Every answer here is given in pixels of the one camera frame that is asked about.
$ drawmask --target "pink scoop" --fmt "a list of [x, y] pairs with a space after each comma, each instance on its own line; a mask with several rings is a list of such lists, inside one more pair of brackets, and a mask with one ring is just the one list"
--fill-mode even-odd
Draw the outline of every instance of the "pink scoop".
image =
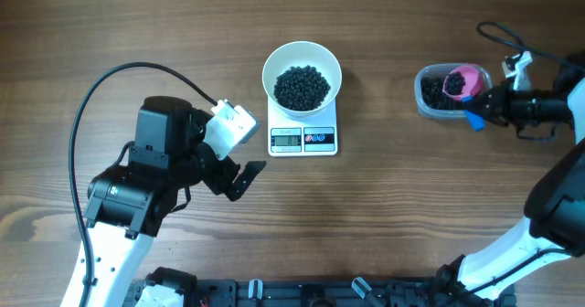
[[450, 75], [456, 72], [460, 72], [463, 78], [465, 79], [465, 85], [461, 91], [461, 94], [458, 96], [453, 96], [447, 93], [447, 78], [442, 83], [442, 93], [446, 94], [447, 96], [451, 97], [453, 100], [462, 101], [463, 98], [468, 96], [475, 96], [481, 89], [482, 89], [482, 78], [481, 73], [478, 69], [476, 69], [472, 65], [461, 65], [457, 69], [454, 69], [449, 73]]

